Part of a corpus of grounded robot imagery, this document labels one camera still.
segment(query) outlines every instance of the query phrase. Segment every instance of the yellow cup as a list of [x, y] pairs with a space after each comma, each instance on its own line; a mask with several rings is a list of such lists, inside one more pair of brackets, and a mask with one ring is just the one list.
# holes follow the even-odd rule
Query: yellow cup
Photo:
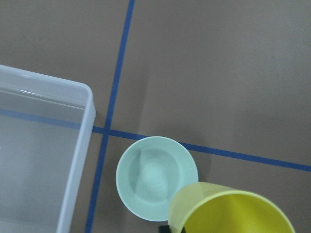
[[222, 185], [197, 182], [180, 189], [169, 210], [172, 233], [294, 233], [268, 199]]

